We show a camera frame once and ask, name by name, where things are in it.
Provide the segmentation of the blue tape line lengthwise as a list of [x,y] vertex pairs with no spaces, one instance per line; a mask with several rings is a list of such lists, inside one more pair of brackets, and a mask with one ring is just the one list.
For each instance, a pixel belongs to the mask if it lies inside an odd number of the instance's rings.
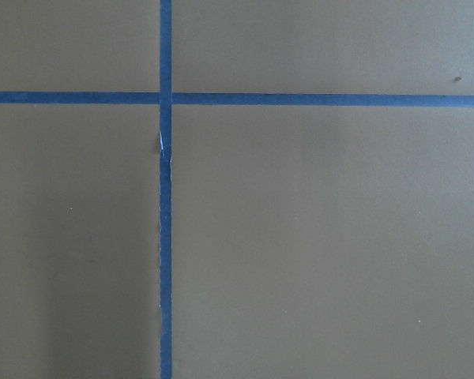
[[160,1],[160,376],[173,377],[172,358],[172,1]]

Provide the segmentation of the blue tape line crosswise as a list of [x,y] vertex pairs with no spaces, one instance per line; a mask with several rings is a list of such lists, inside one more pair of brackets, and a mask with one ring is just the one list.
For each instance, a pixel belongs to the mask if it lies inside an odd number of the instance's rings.
[[0,92],[0,103],[159,105],[163,100],[174,105],[474,107],[474,96],[468,95],[174,92],[163,96],[158,92]]

